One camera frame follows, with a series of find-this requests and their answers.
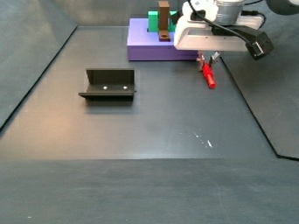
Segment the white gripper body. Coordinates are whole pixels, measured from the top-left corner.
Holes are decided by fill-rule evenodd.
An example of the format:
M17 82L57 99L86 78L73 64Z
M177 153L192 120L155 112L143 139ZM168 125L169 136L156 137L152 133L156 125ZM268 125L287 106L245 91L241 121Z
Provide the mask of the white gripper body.
M173 46L177 50L229 51L247 50L245 42L231 36L213 36L211 28L244 25L259 29L260 16L243 16L244 0L187 0L181 5Z

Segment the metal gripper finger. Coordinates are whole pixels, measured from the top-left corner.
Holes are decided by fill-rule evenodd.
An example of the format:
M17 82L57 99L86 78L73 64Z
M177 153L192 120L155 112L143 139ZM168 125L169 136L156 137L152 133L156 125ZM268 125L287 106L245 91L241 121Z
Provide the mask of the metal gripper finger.
M203 56L201 51L197 51L197 58L196 58L196 61L197 61L197 63L199 63L199 71L201 71L203 66L204 66L204 56Z
M212 67L215 65L215 63L217 62L220 57L220 52L215 52L211 56L209 56L209 67Z

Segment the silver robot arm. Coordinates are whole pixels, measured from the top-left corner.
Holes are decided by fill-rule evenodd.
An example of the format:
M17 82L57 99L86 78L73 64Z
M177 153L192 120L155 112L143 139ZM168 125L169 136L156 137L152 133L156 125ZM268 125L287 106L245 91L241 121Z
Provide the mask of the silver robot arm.
M265 16L244 10L245 0L187 0L176 22L173 46L177 50L196 50L200 70L211 67L201 51L248 51L255 60L273 50L267 34L260 30Z

